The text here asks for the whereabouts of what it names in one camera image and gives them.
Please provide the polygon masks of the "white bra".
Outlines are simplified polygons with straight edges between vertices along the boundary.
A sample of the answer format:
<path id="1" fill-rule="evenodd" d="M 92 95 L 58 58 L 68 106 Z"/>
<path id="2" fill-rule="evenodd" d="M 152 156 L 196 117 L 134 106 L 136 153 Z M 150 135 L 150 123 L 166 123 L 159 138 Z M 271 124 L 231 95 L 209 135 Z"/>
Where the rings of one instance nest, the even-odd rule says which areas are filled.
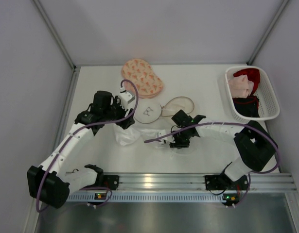
<path id="1" fill-rule="evenodd" d="M 124 130 L 116 124 L 113 126 L 114 136 L 116 142 L 121 146 L 128 146 L 141 141 L 142 143 L 145 140 L 149 140 L 157 137 L 159 131 L 166 131 L 170 133 L 171 130 L 178 130 L 179 127 L 175 126 L 174 123 L 165 120 L 157 120 L 150 124 L 142 124 L 136 121 L 135 124 L 130 126 L 128 129 Z M 188 155 L 196 151 L 196 145 L 193 143 L 190 144 L 188 148 L 183 149 L 172 149 L 169 144 L 161 145 L 157 141 L 148 143 L 151 148 L 156 150 L 168 150 L 175 154 Z"/>

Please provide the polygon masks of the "white round mesh laundry bag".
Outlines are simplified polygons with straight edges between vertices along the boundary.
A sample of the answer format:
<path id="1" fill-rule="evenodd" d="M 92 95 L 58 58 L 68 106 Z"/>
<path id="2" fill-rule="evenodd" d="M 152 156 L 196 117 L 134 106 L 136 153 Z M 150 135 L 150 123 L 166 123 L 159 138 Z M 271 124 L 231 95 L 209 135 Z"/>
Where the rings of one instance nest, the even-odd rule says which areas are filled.
<path id="1" fill-rule="evenodd" d="M 154 99 L 141 99 L 134 113 L 134 119 L 142 124 L 150 124 L 160 117 L 173 117 L 180 110 L 189 114 L 194 108 L 193 100 L 184 96 L 175 97 L 164 106 Z"/>

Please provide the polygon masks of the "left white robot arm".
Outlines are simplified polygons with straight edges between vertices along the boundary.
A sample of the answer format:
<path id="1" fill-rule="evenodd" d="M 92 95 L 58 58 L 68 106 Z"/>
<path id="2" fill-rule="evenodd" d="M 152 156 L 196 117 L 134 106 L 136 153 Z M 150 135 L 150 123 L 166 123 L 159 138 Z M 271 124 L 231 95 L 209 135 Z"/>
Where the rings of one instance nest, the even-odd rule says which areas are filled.
<path id="1" fill-rule="evenodd" d="M 117 96 L 107 91 L 97 91 L 93 103 L 78 114 L 61 144 L 39 166 L 28 169 L 30 196 L 37 203 L 43 202 L 58 209 L 76 191 L 86 187 L 105 188 L 104 171 L 96 165 L 88 164 L 72 173 L 67 170 L 84 145 L 103 126 L 116 124 L 125 130 L 134 124 L 138 100 L 138 97 L 125 90 Z"/>

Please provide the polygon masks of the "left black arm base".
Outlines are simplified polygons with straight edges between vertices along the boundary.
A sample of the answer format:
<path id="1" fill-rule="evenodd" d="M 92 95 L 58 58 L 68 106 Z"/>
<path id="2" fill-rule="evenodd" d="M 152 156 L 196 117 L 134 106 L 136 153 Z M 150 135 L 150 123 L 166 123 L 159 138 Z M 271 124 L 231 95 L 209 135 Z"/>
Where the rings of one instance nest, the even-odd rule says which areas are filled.
<path id="1" fill-rule="evenodd" d="M 118 175 L 98 174 L 96 181 L 91 187 L 107 187 L 111 190 L 116 190 L 119 186 Z"/>

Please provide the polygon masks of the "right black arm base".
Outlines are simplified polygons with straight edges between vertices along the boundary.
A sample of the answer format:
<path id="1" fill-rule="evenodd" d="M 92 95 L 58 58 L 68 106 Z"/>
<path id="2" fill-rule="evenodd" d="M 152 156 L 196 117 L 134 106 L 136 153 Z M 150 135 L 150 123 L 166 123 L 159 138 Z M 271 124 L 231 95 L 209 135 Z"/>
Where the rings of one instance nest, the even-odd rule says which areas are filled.
<path id="1" fill-rule="evenodd" d="M 246 175 L 243 175 L 236 181 L 232 181 L 223 173 L 219 175 L 206 175 L 204 178 L 206 190 L 208 191 L 245 191 L 249 185 L 249 180 Z"/>

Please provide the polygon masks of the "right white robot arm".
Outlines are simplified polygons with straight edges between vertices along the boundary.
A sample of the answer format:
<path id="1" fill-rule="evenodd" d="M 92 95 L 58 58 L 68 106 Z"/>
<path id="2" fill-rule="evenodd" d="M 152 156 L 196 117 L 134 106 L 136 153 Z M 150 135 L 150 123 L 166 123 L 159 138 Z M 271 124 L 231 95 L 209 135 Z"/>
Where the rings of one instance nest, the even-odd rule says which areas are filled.
<path id="1" fill-rule="evenodd" d="M 225 182 L 235 182 L 250 172 L 261 172 L 271 157 L 277 152 L 278 145 L 257 121 L 247 124 L 228 122 L 201 122 L 206 117 L 194 118 L 184 111 L 178 111 L 172 121 L 179 128 L 173 135 L 171 148 L 181 149 L 190 145 L 192 137 L 213 138 L 236 147 L 239 156 L 223 170 Z"/>

